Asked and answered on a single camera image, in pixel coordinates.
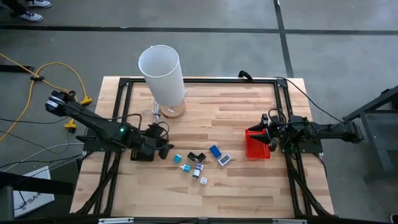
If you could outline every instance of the blue box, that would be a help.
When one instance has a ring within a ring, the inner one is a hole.
[[[221,156],[220,150],[217,148],[217,146],[211,146],[210,147],[210,152],[213,154],[214,157],[219,158]]]

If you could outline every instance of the white cylinder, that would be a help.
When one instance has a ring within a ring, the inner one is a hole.
[[[138,60],[155,101],[161,106],[175,106],[185,95],[180,58],[178,53],[166,45],[146,49]]]

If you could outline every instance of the red basket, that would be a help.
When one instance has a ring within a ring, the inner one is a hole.
[[[269,144],[250,138],[250,135],[253,134],[265,134],[266,130],[263,129],[262,132],[245,130],[244,132],[246,134],[246,157],[248,159],[270,159]]]

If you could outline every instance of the gray floor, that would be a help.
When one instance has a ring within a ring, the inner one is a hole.
[[[272,0],[53,0],[53,7],[37,12],[41,24],[62,26],[277,28]],[[280,0],[286,29],[397,30],[398,3],[387,0]],[[26,24],[0,11],[0,22]],[[137,59],[151,45],[166,44],[180,54],[186,76],[235,77],[240,70],[254,77],[286,77],[278,34],[217,34],[172,32],[54,32],[0,30],[0,53],[36,68],[64,62],[82,76],[96,101],[105,75],[138,75]],[[398,83],[398,36],[287,35],[295,77],[305,79],[307,93],[319,106],[342,117],[381,91]],[[8,63],[0,58],[0,63]],[[74,74],[62,67],[42,73],[50,82],[81,88]],[[0,118],[15,119],[26,103],[29,76],[2,73]],[[35,86],[24,120],[56,121],[44,110],[51,88]],[[319,123],[333,120],[312,107]],[[6,131],[10,123],[0,122]],[[49,147],[67,142],[63,123],[18,124],[12,134]],[[71,136],[71,142],[77,142]],[[328,183],[337,215],[387,221],[398,212],[398,182],[365,184],[362,176],[377,169],[367,141],[353,145],[324,141]],[[0,165],[19,161],[41,150],[8,136],[0,143]],[[43,152],[38,160],[73,156],[80,146],[59,155]],[[21,164],[10,172],[23,174],[40,164]]]

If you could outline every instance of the butcher block tabletop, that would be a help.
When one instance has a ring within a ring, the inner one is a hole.
[[[120,77],[104,77],[95,112],[112,117]],[[301,78],[291,78],[305,91]],[[161,117],[170,125],[170,150],[165,160],[155,154],[152,162],[130,161],[126,150],[119,166],[112,216],[114,217],[231,217],[231,218],[290,218],[294,217],[292,198],[284,155],[280,149],[271,153],[271,159],[250,161],[245,153],[244,130],[258,124],[261,114],[276,108],[274,87],[253,83],[186,83],[187,110],[177,119]],[[284,94],[280,90],[283,107]],[[289,93],[295,115],[311,120],[307,98],[293,85]],[[120,113],[124,106],[122,97]],[[142,113],[142,129],[154,119],[147,110],[154,108],[154,98],[145,83],[135,83],[132,89],[130,113]],[[137,126],[137,117],[127,121]],[[209,152],[217,145],[232,160],[221,167]],[[207,158],[200,177],[206,185],[194,180],[192,170],[183,172],[182,164],[194,167],[187,155],[201,152]],[[182,156],[181,163],[173,162]],[[77,211],[89,199],[100,179],[103,152],[94,152],[83,161],[76,185],[71,212]],[[325,171],[319,159],[312,154],[302,155],[307,184],[324,208],[333,213]],[[298,190],[300,208],[304,210],[301,190]]]

